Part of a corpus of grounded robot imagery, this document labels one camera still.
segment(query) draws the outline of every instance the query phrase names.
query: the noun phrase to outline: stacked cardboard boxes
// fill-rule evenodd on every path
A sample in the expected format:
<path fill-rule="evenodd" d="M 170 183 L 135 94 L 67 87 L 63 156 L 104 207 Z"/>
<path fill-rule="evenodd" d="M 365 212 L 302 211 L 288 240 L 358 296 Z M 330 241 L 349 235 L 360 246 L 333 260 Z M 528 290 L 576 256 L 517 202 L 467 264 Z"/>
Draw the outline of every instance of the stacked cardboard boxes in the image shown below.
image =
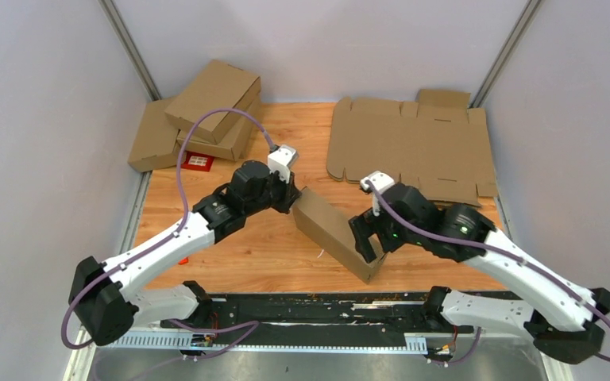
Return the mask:
<path fill-rule="evenodd" d="M 260 120 L 261 78 L 213 60 L 181 94 L 146 105 L 128 163 L 140 172 L 176 165 L 181 145 L 187 151 L 227 160 L 243 157 L 253 123 L 236 113 L 207 117 L 185 142 L 193 124 L 211 110 L 235 108 Z"/>

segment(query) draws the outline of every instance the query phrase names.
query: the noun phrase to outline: metal floor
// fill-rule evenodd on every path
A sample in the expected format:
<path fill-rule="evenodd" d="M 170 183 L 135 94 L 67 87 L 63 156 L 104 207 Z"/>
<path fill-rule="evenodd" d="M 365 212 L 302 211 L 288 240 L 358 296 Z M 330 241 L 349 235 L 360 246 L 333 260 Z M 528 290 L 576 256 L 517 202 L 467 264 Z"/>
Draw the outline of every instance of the metal floor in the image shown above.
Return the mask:
<path fill-rule="evenodd" d="M 470 337 L 457 340 L 462 356 Z M 94 367 L 102 381 L 123 381 L 180 356 L 158 349 L 100 349 Z M 545 381 L 543 362 L 531 343 L 510 338 L 481 338 L 469 361 L 449 368 L 426 364 L 421 356 L 228 352 L 220 357 L 176 361 L 139 380 L 230 381 L 363 381 L 363 380 L 486 380 Z"/>

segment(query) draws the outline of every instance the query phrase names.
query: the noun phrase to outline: wire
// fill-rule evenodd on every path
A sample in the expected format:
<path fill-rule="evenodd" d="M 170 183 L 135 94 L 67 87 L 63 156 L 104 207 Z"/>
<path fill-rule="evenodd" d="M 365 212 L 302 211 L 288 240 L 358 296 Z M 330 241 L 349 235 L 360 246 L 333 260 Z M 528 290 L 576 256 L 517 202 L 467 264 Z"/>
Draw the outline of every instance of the wire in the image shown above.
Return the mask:
<path fill-rule="evenodd" d="M 272 141 L 272 138 L 270 137 L 268 132 L 265 130 L 265 127 L 263 127 L 263 125 L 258 120 L 256 120 L 255 117 L 251 116 L 250 114 L 246 113 L 245 111 L 237 110 L 237 109 L 216 109 L 216 110 L 212 110 L 212 111 L 204 114 L 202 117 L 200 117 L 200 119 L 198 119 L 198 121 L 193 125 L 191 130 L 188 131 L 188 134 L 186 135 L 186 140 L 181 144 L 181 149 L 179 150 L 179 158 L 176 161 L 176 186 L 179 189 L 179 196 L 181 197 L 181 202 L 183 203 L 183 218 L 181 219 L 179 226 L 174 230 L 174 232 L 172 234 L 169 234 L 166 237 L 164 237 L 162 240 L 157 241 L 155 244 L 153 244 L 153 246 L 145 249 L 143 252 L 140 252 L 140 253 L 136 254 L 135 256 L 131 256 L 122 264 L 119 264 L 116 267 L 111 268 L 110 270 L 104 272 L 103 274 L 101 274 L 100 276 L 98 276 L 97 278 L 95 278 L 94 280 L 89 282 L 87 284 L 87 286 L 85 286 L 75 296 L 75 298 L 73 298 L 71 303 L 69 303 L 67 312 L 64 313 L 64 317 L 62 318 L 61 337 L 62 337 L 62 343 L 67 348 L 82 349 L 82 348 L 85 348 L 88 345 L 92 344 L 92 339 L 90 339 L 82 344 L 74 344 L 69 340 L 69 337 L 67 335 L 69 321 L 71 320 L 71 314 L 73 314 L 73 311 L 79 305 L 80 301 L 83 300 L 85 295 L 87 295 L 87 293 L 89 293 L 90 290 L 95 288 L 95 286 L 100 284 L 104 279 L 107 279 L 110 276 L 112 276 L 113 274 L 115 274 L 116 272 L 118 272 L 122 265 L 129 266 L 130 264 L 134 263 L 135 261 L 140 260 L 144 256 L 147 256 L 149 253 L 155 251 L 156 249 L 161 247 L 163 244 L 168 243 L 172 238 L 174 238 L 176 235 L 178 235 L 181 232 L 181 230 L 183 230 L 183 227 L 186 225 L 186 222 L 188 220 L 188 199 L 186 197 L 185 190 L 183 190 L 183 181 L 181 180 L 181 162 L 183 160 L 183 154 L 186 152 L 186 145 L 187 145 L 188 141 L 191 139 L 191 137 L 193 136 L 193 132 L 199 127 L 200 123 L 202 123 L 209 116 L 217 114 L 217 113 L 236 113 L 236 114 L 240 114 L 243 117 L 246 117 L 254 125 L 256 125 L 256 127 L 263 133 L 263 137 L 265 137 L 265 141 L 268 142 L 269 151 L 272 152 L 276 148 L 275 143 Z"/>
<path fill-rule="evenodd" d="M 473 337 L 473 343 L 471 344 L 471 348 L 469 348 L 469 351 L 466 352 L 466 354 L 456 360 L 452 360 L 452 361 L 438 361 L 438 360 L 433 360 L 433 362 L 435 364 L 438 365 L 442 365 L 444 367 L 448 366 L 448 365 L 457 365 L 457 364 L 461 364 L 465 361 L 467 361 L 471 355 L 473 354 L 473 351 L 476 350 L 476 348 L 478 348 L 478 343 L 481 341 L 481 334 L 483 332 L 483 329 L 481 327 L 478 327 L 478 330 L 476 331 L 476 336 Z"/>
<path fill-rule="evenodd" d="M 181 321 L 178 320 L 170 320 L 169 322 L 171 322 L 173 325 L 176 325 L 179 328 L 182 329 L 186 329 L 189 330 L 193 333 L 214 333 L 216 335 L 218 335 L 219 333 L 228 333 L 228 332 L 233 332 L 236 331 L 238 329 L 243 329 L 246 327 L 249 327 L 249 329 L 243 333 L 237 340 L 233 341 L 232 343 L 228 344 L 225 348 L 220 349 L 216 352 L 212 352 L 210 354 L 207 354 L 206 352 L 200 351 L 201 353 L 203 353 L 200 356 L 190 356 L 190 355 L 183 355 L 183 356 L 177 356 L 177 357 L 172 357 L 171 359 L 165 360 L 159 364 L 153 365 L 152 367 L 146 369 L 145 371 L 143 371 L 142 373 L 135 375 L 134 377 L 130 378 L 128 381 L 134 381 L 136 379 L 140 379 L 142 377 L 146 377 L 147 375 L 153 373 L 155 370 L 160 369 L 166 365 L 169 364 L 173 364 L 177 361 L 183 361 L 183 360 L 187 360 L 189 358 L 192 358 L 193 361 L 197 362 L 198 360 L 209 360 L 209 359 L 213 359 L 214 357 L 218 357 L 220 355 L 222 355 L 223 353 L 228 352 L 229 350 L 231 350 L 232 348 L 236 347 L 239 343 L 241 343 L 248 335 L 250 335 L 254 330 L 256 330 L 256 328 L 258 328 L 258 325 L 260 324 L 259 321 L 253 320 L 253 321 L 247 321 L 246 323 L 241 323 L 241 324 L 237 324 L 237 325 L 233 325 L 230 326 L 228 328 L 223 328 L 223 329 L 200 329 L 200 328 L 193 328 L 190 327 L 188 325 L 185 325 L 184 323 L 182 323 Z M 92 379 L 94 381 L 101 381 L 97 375 L 97 368 L 100 362 L 100 355 L 98 355 L 95 358 L 94 364 L 92 365 Z"/>
<path fill-rule="evenodd" d="M 610 329 L 610 320 L 609 320 L 608 317 L 606 317 L 604 314 L 602 314 L 597 308 L 595 308 L 594 306 L 592 306 L 589 303 L 587 303 L 579 294 L 577 294 L 574 290 L 572 290 L 570 287 L 565 285 L 560 279 L 555 277 L 555 275 L 550 274 L 548 271 L 546 271 L 543 268 L 533 264 L 532 262 L 527 262 L 521 256 L 517 256 L 516 254 L 513 254 L 512 252 L 509 252 L 509 251 L 504 250 L 502 248 L 497 248 L 496 246 L 492 246 L 490 244 L 484 244 L 482 242 L 461 240 L 461 239 L 458 239 L 458 238 L 451 238 L 451 237 L 441 236 L 439 234 L 434 234 L 434 233 L 431 233 L 431 232 L 427 232 L 426 230 L 420 229 L 417 226 L 413 226 L 413 224 L 411 224 L 410 222 L 408 222 L 405 219 L 403 219 L 396 211 L 394 211 L 394 209 L 392 209 L 392 207 L 382 197 L 382 194 L 377 190 L 377 188 L 375 188 L 375 185 L 373 185 L 373 182 L 371 182 L 370 180 L 366 180 L 365 183 L 366 183 L 366 185 L 368 185 L 370 187 L 371 191 L 373 192 L 373 194 L 377 198 L 377 200 L 380 203 L 380 205 L 382 206 L 382 208 L 387 210 L 387 213 L 390 216 L 392 216 L 392 218 L 394 218 L 396 221 L 398 221 L 401 225 L 403 225 L 405 228 L 411 230 L 414 233 L 418 233 L 418 234 L 420 234 L 422 236 L 425 236 L 426 238 L 430 238 L 432 240 L 437 240 L 437 241 L 445 242 L 447 244 L 460 244 L 460 245 L 469 246 L 469 247 L 472 247 L 472 248 L 482 248 L 484 250 L 489 250 L 489 251 L 492 251 L 492 252 L 497 252 L 497 253 L 501 254 L 502 256 L 505 256 L 508 259 L 515 261 L 518 264 L 522 264 L 523 266 L 527 266 L 532 271 L 534 271 L 534 272 L 540 274 L 541 276 L 543 276 L 544 278 L 550 280 L 553 284 L 555 284 L 561 290 L 565 291 L 572 299 L 576 300 L 577 303 L 582 304 L 589 312 L 591 312 L 593 315 L 597 316 L 600 320 L 602 320 L 602 322 L 604 324 L 606 324 L 606 326 L 609 327 L 609 329 Z M 595 356 L 600 358 L 600 359 L 602 359 L 602 360 L 610 362 L 610 356 L 606 356 L 606 355 L 603 355 L 601 353 L 597 353 Z"/>
<path fill-rule="evenodd" d="M 452 353 L 454 353 L 454 351 L 457 350 L 457 336 L 459 334 L 459 332 L 457 331 L 457 326 L 453 325 L 453 339 L 450 341 L 450 343 L 445 344 L 441 347 L 441 349 L 443 348 L 449 348 L 452 347 Z"/>
<path fill-rule="evenodd" d="M 211 328 L 218 329 L 218 314 L 214 312 L 211 316 L 214 319 L 214 326 Z M 218 337 L 218 333 L 215 333 L 213 338 L 215 339 L 216 337 Z"/>

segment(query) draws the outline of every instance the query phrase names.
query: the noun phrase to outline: cardboard flap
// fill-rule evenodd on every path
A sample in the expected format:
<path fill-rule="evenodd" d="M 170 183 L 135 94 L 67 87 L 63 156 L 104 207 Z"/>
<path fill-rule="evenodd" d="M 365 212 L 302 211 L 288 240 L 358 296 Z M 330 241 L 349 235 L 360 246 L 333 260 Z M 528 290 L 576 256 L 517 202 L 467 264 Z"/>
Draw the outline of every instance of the cardboard flap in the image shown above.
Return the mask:
<path fill-rule="evenodd" d="M 172 153 L 179 131 L 168 125 L 164 115 L 164 109 L 171 102 L 172 98 L 169 98 L 146 105 L 139 124 L 139 132 L 132 144 L 129 161 Z"/>
<path fill-rule="evenodd" d="M 332 178 L 357 183 L 377 170 L 398 175 L 400 168 L 388 163 L 386 153 L 377 149 L 391 145 L 405 129 L 400 123 L 387 123 L 388 117 L 398 122 L 404 119 L 400 102 L 376 102 L 371 98 L 351 102 L 343 98 L 335 106 L 333 124 L 345 128 L 331 130 L 326 170 Z M 383 133 L 369 133 L 377 129 Z"/>
<path fill-rule="evenodd" d="M 417 117 L 417 109 L 419 104 L 417 102 L 406 101 L 401 104 L 401 116 L 402 117 Z"/>
<path fill-rule="evenodd" d="M 478 195 L 481 197 L 496 197 L 499 195 L 496 183 L 478 183 L 476 189 L 478 189 Z"/>
<path fill-rule="evenodd" d="M 310 188 L 303 188 L 292 211 L 295 225 L 301 232 L 365 283 L 377 273 L 387 257 L 380 242 L 371 237 L 370 244 L 377 258 L 367 264 L 355 249 L 356 241 L 348 217 Z"/>
<path fill-rule="evenodd" d="M 470 125 L 484 125 L 487 128 L 488 117 L 485 115 L 485 109 L 468 109 Z"/>
<path fill-rule="evenodd" d="M 219 60 L 210 61 L 165 110 L 178 129 L 190 130 L 209 110 L 236 107 L 244 110 L 261 91 L 258 75 Z M 195 132 L 217 144 L 239 115 L 216 113 L 206 118 Z"/>
<path fill-rule="evenodd" d="M 401 102 L 377 98 L 357 98 L 352 104 L 352 112 L 375 115 L 401 115 Z"/>
<path fill-rule="evenodd" d="M 343 98 L 334 108 L 326 169 L 357 183 L 383 171 L 434 201 L 478 205 L 496 195 L 485 110 L 469 94 L 422 90 L 420 102 Z"/>
<path fill-rule="evenodd" d="M 433 201 L 462 202 L 479 206 L 475 183 L 445 179 L 419 178 L 419 191 Z"/>
<path fill-rule="evenodd" d="M 256 98 L 246 112 L 260 120 L 261 99 Z M 212 144 L 193 136 L 186 144 L 186 150 L 226 160 L 238 160 L 246 150 L 251 132 L 255 128 L 256 126 L 248 118 L 242 117 L 235 122 L 230 131 L 221 139 L 220 143 Z M 176 140 L 180 144 L 184 144 L 187 135 L 187 132 L 180 131 Z"/>
<path fill-rule="evenodd" d="M 422 119 L 429 119 L 432 121 L 444 121 L 454 123 L 469 123 L 469 115 L 466 110 L 446 108 L 446 107 L 435 107 L 420 104 L 417 110 L 417 117 Z"/>
<path fill-rule="evenodd" d="M 417 95 L 417 103 L 422 106 L 465 110 L 469 107 L 469 98 L 471 93 L 462 91 L 422 89 Z"/>

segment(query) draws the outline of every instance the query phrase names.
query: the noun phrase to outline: cardboard box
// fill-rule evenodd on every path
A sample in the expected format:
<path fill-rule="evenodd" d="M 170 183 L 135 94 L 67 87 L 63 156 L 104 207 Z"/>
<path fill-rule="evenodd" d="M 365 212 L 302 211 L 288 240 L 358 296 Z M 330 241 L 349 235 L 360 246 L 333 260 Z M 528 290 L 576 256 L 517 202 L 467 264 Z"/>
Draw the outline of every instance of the cardboard box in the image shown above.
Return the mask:
<path fill-rule="evenodd" d="M 364 283 L 369 283 L 380 270 L 387 257 L 382 252 L 380 242 L 371 238 L 377 258 L 367 264 L 354 248 L 354 235 L 349 227 L 349 219 L 313 190 L 305 187 L 303 195 L 295 201 L 291 210 L 298 229 Z"/>
<path fill-rule="evenodd" d="M 256 97 L 246 112 L 260 120 L 261 100 Z M 249 119 L 240 117 L 235 122 L 235 125 L 230 128 L 230 131 L 221 139 L 220 143 L 211 144 L 198 137 L 192 137 L 188 144 L 186 144 L 186 150 L 237 161 L 244 157 L 246 146 L 254 129 L 256 129 L 256 126 Z M 176 141 L 179 144 L 183 144 L 187 134 L 185 131 L 180 131 Z"/>
<path fill-rule="evenodd" d="M 174 128 L 163 129 L 167 125 L 164 108 L 168 100 L 150 102 L 141 117 L 137 137 L 132 144 L 132 152 L 127 163 L 139 172 L 152 171 L 176 165 L 180 146 L 176 143 L 179 132 Z"/>
<path fill-rule="evenodd" d="M 226 107 L 246 110 L 259 92 L 261 78 L 258 75 L 212 60 L 167 106 L 165 113 L 174 127 L 188 132 L 211 110 Z M 239 117 L 234 113 L 211 115 L 195 130 L 195 136 L 219 144 Z"/>
<path fill-rule="evenodd" d="M 343 98 L 335 106 L 326 169 L 358 183 L 383 171 L 434 201 L 479 205 L 497 196 L 484 109 L 469 93 L 421 90 L 418 101 Z"/>

